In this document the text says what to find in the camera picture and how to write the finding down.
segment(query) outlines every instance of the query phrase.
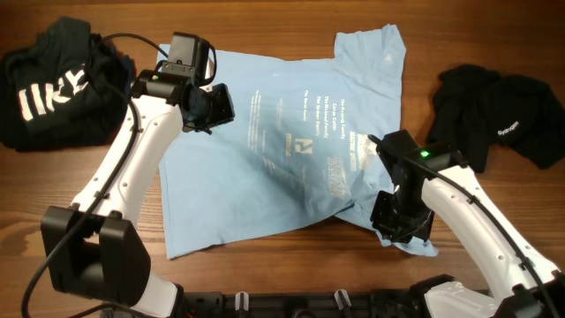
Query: wood grain surface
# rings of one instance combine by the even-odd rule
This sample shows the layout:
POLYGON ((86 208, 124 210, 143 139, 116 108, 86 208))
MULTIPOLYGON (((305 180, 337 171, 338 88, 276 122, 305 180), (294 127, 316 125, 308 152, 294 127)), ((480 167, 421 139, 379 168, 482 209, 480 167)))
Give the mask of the wood grain surface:
MULTIPOLYGON (((173 1, 7 0, 0 4, 0 53, 29 46, 57 17, 91 22, 93 32, 142 34, 169 42, 174 31, 198 34, 218 49, 284 59, 333 56, 337 32, 396 24, 407 48, 402 128, 423 142, 433 120, 438 73, 461 63, 544 80, 565 102, 565 5, 562 1, 173 1)), ((143 42, 115 44, 153 68, 143 42)), ((92 177, 108 147, 21 154, 0 148, 0 317, 19 316, 27 282, 41 263, 39 222, 48 205, 68 205, 92 177)), ((479 176, 493 201, 546 257, 565 267, 565 161, 538 170, 507 148, 492 147, 479 176)), ((471 288, 486 283, 441 221, 435 258, 381 247, 370 232, 337 219, 299 231, 215 246, 174 261, 165 257, 159 178, 147 192, 139 233, 153 270, 187 291, 351 292, 408 287, 439 274, 471 288)), ((53 291, 44 276, 32 297, 36 317, 63 317, 97 301, 53 291)))

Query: black cable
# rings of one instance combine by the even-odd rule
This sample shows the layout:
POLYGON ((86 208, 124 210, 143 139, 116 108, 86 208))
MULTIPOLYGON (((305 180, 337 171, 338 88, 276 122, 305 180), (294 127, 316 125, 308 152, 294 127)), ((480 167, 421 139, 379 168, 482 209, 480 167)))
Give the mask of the black cable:
MULTIPOLYGON (((91 64, 92 64, 93 53, 98 48, 100 48, 100 46, 104 42, 107 42, 108 40, 114 39, 114 38, 117 38, 117 37, 132 37, 132 38, 135 38, 135 39, 138 39, 138 40, 142 40, 143 42, 146 42, 149 45, 153 46, 154 48, 158 49, 164 56, 166 56, 166 57, 168 56, 167 53, 165 51, 163 51, 161 48, 159 48, 159 46, 157 44, 149 41, 148 39, 146 39, 142 36, 139 36, 139 35, 136 35, 136 34, 111 34, 111 35, 103 37, 88 52, 88 57, 87 57, 87 62, 86 62, 86 67, 85 67, 85 74, 86 74, 88 79, 92 80, 92 77, 90 76, 90 72, 91 72, 91 66, 92 66, 91 64)), ((88 217, 90 217, 93 214, 94 210, 98 207, 98 204, 100 204, 100 202, 102 201, 102 199, 106 195, 106 192, 109 190, 111 185, 114 183, 114 180, 115 180, 117 174, 122 169, 122 166, 124 165, 125 161, 127 160, 127 157, 130 154, 130 152, 132 151, 133 145, 135 143, 137 133, 139 131, 139 116, 138 116, 138 111, 137 111, 135 104, 133 103, 131 98, 128 98, 128 96, 126 96, 121 90, 109 85, 106 82, 102 82, 102 85, 104 87, 108 88, 109 90, 111 90, 112 92, 114 92, 116 95, 120 96, 123 100, 125 100, 128 103, 130 110, 132 112, 132 116, 133 116, 132 136, 128 140, 128 143, 125 147, 125 150, 122 153, 122 155, 120 156, 120 159, 118 160, 118 162, 116 163, 114 170, 110 173, 110 175, 108 176, 108 179, 104 182, 104 184, 103 184, 102 188, 100 189, 100 191, 98 192, 98 194, 95 195, 92 204, 87 208, 87 210, 80 217, 80 219, 64 234, 64 236, 61 238, 61 240, 56 244, 56 246, 49 253, 49 255, 47 255, 47 257, 45 258, 43 263, 40 265, 40 267, 37 269, 35 274, 32 276, 32 279, 30 280, 30 282, 29 282, 29 284, 26 288, 26 291, 24 292, 24 296, 21 300, 21 314, 22 314, 22 317, 24 317, 24 318, 31 318, 30 315, 29 315, 29 300, 31 299, 32 293, 34 292, 34 288, 37 285, 37 282, 39 282, 41 275, 43 274, 43 272, 45 272, 45 269, 47 269, 49 264, 53 261, 53 258, 55 258, 57 253, 59 253, 59 251, 69 242, 69 240, 72 237, 74 237, 75 234, 77 234, 78 231, 80 231, 82 229, 82 226, 85 224, 88 217)))
MULTIPOLYGON (((380 139, 378 139, 374 135, 369 135, 368 138, 369 138, 370 141, 377 144, 378 147, 384 146, 384 148, 386 150, 388 150, 388 151, 392 150, 388 144, 386 144, 385 142, 382 142, 380 139)), ((524 255, 524 253, 522 252, 520 247, 518 247, 516 242, 506 232, 506 229, 504 229, 502 224, 500 222, 498 222, 498 220, 496 219, 496 217, 493 216, 491 211, 489 211, 488 208, 486 208, 483 205, 483 203, 481 203, 481 201, 479 201, 477 199, 477 197, 475 197, 474 194, 467 191, 465 188, 463 188, 462 186, 457 184, 457 182, 453 181, 452 179, 450 179, 450 178, 448 178, 448 177, 446 177, 446 176, 444 176, 444 175, 442 175, 442 174, 440 174, 440 173, 438 173, 434 170, 431 170, 430 168, 426 167, 422 163, 418 163, 418 162, 416 162, 416 161, 414 161, 414 160, 412 160, 412 159, 410 159, 410 158, 408 158, 404 155, 401 155, 399 160, 403 160, 403 161, 411 164, 412 166, 422 170, 425 174, 427 174, 429 176, 433 176, 435 178, 439 178, 439 179, 445 181, 448 185, 453 186, 457 191, 459 191, 460 193, 462 193, 466 197, 468 197, 469 200, 470 200, 469 204, 473 204, 473 203, 476 204, 477 207, 480 208, 480 210, 483 212, 483 214, 485 214, 485 216, 488 217, 488 219, 493 223, 494 227, 496 227, 496 229, 501 233, 501 235, 504 237, 504 239, 507 240, 510 247, 512 247, 512 249, 516 253, 516 256, 518 257, 518 259, 520 259, 520 261, 522 262, 522 265, 524 265, 525 268, 528 270, 528 273, 530 273, 531 277, 536 282, 536 285, 538 286, 539 291, 541 292, 543 298, 545 299, 546 306, 549 309, 549 311, 551 312, 552 316, 555 317, 555 318, 560 317, 559 314, 557 313, 557 309, 555 308, 555 304, 553 303, 551 296, 547 292, 547 288, 544 286, 543 282, 541 281, 541 278, 539 278, 539 276, 538 276, 538 273, 535 271, 535 269, 531 265, 530 259, 527 258, 524 255)))

